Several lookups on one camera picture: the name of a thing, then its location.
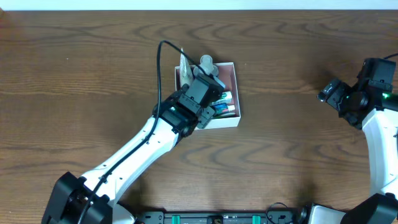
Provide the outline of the white box pink inside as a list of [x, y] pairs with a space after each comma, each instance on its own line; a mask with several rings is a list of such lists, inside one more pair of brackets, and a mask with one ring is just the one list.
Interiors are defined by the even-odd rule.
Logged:
[[203, 60], [190, 69], [193, 82], [185, 95], [203, 108], [196, 130], [236, 127], [241, 112], [234, 63]]

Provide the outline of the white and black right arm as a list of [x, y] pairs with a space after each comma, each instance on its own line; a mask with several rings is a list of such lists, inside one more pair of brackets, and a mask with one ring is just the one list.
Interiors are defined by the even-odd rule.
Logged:
[[313, 205], [309, 223], [392, 223], [397, 219], [397, 95], [392, 92], [396, 63], [391, 58], [365, 59], [353, 86], [336, 78], [317, 96], [364, 133], [370, 193], [347, 212]]

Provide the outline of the clear bottle blue label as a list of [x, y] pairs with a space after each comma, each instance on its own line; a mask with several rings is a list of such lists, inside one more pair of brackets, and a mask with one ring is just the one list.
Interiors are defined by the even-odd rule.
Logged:
[[[213, 59], [210, 55], [203, 55], [201, 57], [200, 67], [203, 69], [204, 74], [213, 75], [214, 77], [219, 76], [218, 67], [213, 64]], [[196, 77], [200, 73], [203, 74], [202, 70], [200, 70], [198, 67], [194, 67], [193, 75]]]

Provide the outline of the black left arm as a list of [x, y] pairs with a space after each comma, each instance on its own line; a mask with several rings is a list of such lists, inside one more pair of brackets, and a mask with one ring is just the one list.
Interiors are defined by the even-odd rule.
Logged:
[[198, 75], [159, 100], [144, 127], [109, 159], [80, 177], [66, 172], [56, 181], [42, 223], [134, 223], [119, 199], [159, 157], [207, 125], [215, 113], [210, 105], [224, 88], [213, 75]]

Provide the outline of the small toothpaste tube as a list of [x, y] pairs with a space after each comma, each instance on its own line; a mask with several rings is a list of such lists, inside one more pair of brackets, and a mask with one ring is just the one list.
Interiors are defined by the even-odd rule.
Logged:
[[227, 105], [226, 103], [221, 103], [213, 106], [215, 114], [226, 114], [235, 111], [235, 105]]

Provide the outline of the green white soap packet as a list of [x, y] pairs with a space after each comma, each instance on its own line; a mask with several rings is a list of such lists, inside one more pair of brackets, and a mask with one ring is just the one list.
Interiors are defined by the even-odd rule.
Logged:
[[233, 100], [233, 94], [230, 91], [225, 91], [222, 92], [220, 99], [212, 102], [210, 105], [214, 106], [214, 105], [219, 105], [219, 104], [223, 104], [223, 103], [231, 103]]

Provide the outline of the white squeeze tube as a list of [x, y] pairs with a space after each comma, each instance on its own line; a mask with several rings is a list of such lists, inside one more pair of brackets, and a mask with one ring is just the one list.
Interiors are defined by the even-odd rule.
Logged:
[[190, 86], [193, 83], [193, 73], [189, 64], [188, 59], [184, 54], [180, 54], [180, 86]]

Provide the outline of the green white toothbrush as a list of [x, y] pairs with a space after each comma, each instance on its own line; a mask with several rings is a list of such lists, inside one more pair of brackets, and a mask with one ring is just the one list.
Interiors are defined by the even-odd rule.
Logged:
[[223, 118], [230, 118], [230, 117], [235, 117], [235, 116], [236, 116], [236, 113], [229, 112], [229, 113], [215, 115], [213, 117], [213, 119], [223, 119]]

